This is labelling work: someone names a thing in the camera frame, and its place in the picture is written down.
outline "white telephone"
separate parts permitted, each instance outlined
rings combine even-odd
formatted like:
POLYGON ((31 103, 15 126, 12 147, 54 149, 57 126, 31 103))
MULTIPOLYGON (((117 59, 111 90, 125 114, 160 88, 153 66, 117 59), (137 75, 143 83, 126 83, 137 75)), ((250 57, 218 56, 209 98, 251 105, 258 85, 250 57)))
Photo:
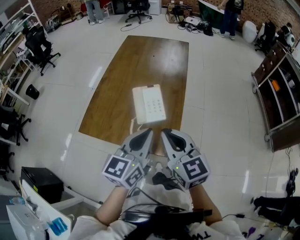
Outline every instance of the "white telephone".
POLYGON ((138 124, 166 120, 159 84, 132 89, 138 124))

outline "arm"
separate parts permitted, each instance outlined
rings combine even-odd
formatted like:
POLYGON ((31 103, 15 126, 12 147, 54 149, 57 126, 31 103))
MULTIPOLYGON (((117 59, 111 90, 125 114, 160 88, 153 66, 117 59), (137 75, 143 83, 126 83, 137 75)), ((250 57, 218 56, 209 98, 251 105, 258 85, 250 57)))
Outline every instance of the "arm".
POLYGON ((204 218, 208 226, 213 223, 222 221, 220 211, 212 202, 210 197, 207 195, 202 185, 197 185, 191 188, 189 192, 191 194, 192 202, 195 210, 196 209, 212 210, 212 215, 204 218))
POLYGON ((228 2, 229 0, 223 0, 222 3, 217 7, 219 10, 221 10, 225 5, 226 3, 228 2))
POLYGON ((96 218, 106 226, 118 220, 127 194, 128 189, 115 187, 104 204, 97 210, 96 218))

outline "orange object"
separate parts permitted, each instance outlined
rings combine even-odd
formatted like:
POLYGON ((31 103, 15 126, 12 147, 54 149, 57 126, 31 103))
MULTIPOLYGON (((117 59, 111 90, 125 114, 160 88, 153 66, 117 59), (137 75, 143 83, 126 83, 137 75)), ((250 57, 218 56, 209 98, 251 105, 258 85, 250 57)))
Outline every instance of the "orange object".
POLYGON ((276 92, 278 92, 280 90, 280 86, 279 86, 279 84, 276 80, 272 81, 272 85, 273 85, 276 92))

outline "black box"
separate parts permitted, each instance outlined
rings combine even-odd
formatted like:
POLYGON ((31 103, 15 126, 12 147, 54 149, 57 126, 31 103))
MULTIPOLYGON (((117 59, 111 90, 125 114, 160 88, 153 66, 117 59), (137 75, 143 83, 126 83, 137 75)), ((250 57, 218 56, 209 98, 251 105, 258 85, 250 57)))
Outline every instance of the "black box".
POLYGON ((22 167, 21 183, 25 180, 42 198, 50 204, 61 199, 64 183, 49 169, 22 167))

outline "office chair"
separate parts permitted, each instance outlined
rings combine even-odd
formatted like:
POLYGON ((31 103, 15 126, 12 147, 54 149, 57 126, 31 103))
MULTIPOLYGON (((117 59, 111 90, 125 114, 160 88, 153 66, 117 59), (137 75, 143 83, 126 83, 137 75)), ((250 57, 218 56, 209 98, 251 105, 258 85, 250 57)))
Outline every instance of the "office chair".
POLYGON ((141 16, 143 17, 149 17, 149 19, 152 19, 152 16, 146 15, 145 13, 142 13, 142 11, 147 11, 150 8, 150 3, 148 0, 126 0, 125 1, 125 9, 126 10, 133 10, 135 14, 129 14, 128 19, 125 20, 127 23, 129 19, 132 19, 134 17, 138 17, 139 24, 142 23, 141 16))
POLYGON ((9 159, 11 156, 14 156, 15 153, 14 152, 9 152, 9 145, 5 144, 5 143, 0 143, 0 176, 3 177, 3 179, 5 181, 7 180, 6 177, 6 173, 8 173, 9 171, 7 170, 7 168, 9 168, 9 170, 14 173, 15 171, 11 169, 10 164, 9 164, 9 159))
POLYGON ((30 30, 26 34, 25 46, 28 47, 34 54, 33 62, 38 64, 42 68, 41 76, 44 75, 43 70, 46 67, 47 63, 50 63, 53 67, 55 67, 55 65, 50 62, 50 60, 57 55, 61 56, 59 52, 51 55, 51 43, 46 40, 43 27, 39 27, 35 30, 30 30))
POLYGON ((28 118, 22 122, 24 117, 24 114, 19 117, 12 107, 0 106, 0 135, 4 139, 9 139, 15 136, 17 146, 20 146, 20 135, 26 142, 28 142, 28 139, 23 133, 23 127, 27 122, 31 122, 31 119, 28 118), (1 126, 2 123, 7 124, 8 129, 3 128, 1 126))
POLYGON ((263 35, 256 41, 257 43, 255 46, 258 46, 258 48, 256 48, 255 51, 262 51, 265 55, 267 55, 273 46, 275 33, 276 26, 271 21, 266 22, 263 35))

